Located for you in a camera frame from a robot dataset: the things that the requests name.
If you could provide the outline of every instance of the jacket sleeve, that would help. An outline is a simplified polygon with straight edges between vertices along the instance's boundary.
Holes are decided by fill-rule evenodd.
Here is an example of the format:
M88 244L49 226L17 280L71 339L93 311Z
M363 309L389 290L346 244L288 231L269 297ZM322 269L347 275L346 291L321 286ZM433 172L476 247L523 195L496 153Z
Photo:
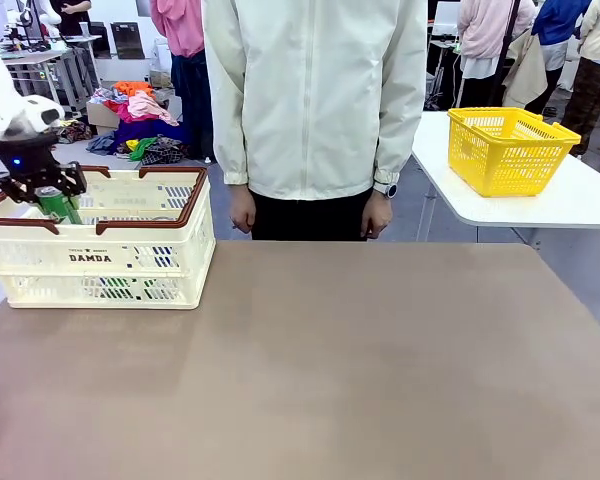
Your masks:
M249 180L242 131L247 61L235 0L204 0L202 21L216 159L226 184L244 185Z
M473 0L460 1L460 13L458 15L458 36L462 37L473 17Z
M544 5L542 5L542 8L540 9L540 13L538 13L538 16L536 17L536 21L533 24L533 29L531 30L531 35L537 35L539 32L541 32L546 23L547 20L551 18L552 15L554 15L554 7L553 7L554 1L553 0L547 0Z
M425 95L427 2L402 0L385 52L374 179L396 183L411 156Z
M593 0L587 9L587 13L585 13L584 18L582 19L582 25L580 26L581 43L584 43L589 33L591 33L591 30L593 30L593 27L595 27L599 15L600 0Z
M153 20L153 24L156 26L158 33L163 37L167 36L167 31L164 28L164 21L162 20L162 15L158 11L158 0L151 0L151 20Z

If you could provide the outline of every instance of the cardboard box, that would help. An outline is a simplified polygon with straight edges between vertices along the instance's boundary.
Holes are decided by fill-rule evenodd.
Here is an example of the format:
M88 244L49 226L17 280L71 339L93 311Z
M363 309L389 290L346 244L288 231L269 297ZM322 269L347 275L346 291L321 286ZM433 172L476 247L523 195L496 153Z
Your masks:
M91 125L96 126L98 135L116 130L120 124L120 117L99 103L87 103L87 118Z

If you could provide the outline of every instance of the brown basket rim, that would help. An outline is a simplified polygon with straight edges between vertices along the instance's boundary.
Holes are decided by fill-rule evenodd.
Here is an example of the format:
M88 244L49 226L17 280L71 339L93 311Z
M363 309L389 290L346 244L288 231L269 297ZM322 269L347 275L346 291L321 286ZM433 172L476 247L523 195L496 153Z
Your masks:
M99 172L107 178L111 178L109 167L87 165L83 166L85 172ZM138 177L144 178L149 173L197 173L198 178L189 195L187 203L176 220L102 220L96 223L96 235L102 235L109 228L155 228L155 229L178 229L184 227L191 218L193 208L200 197L204 182L207 179L207 169L203 167L142 167L138 170ZM7 199L7 195L0 192L0 203ZM0 218L0 226L3 227L41 227L49 230L54 235L59 235L57 224L49 219L34 218Z

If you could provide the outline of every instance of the green can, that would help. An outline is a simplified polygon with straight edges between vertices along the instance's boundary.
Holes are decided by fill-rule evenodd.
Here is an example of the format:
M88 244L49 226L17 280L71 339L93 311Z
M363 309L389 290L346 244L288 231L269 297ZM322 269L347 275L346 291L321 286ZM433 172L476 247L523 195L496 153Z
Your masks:
M36 188L40 211L56 223L82 225L77 198L68 198L55 187Z

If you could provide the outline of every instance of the white plastic basket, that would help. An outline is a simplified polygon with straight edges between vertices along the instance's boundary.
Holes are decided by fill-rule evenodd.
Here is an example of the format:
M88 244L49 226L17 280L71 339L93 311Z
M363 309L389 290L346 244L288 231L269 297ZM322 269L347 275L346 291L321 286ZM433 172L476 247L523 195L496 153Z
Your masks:
M16 308L193 309L215 247L204 168L83 167L83 225L0 194L0 280Z

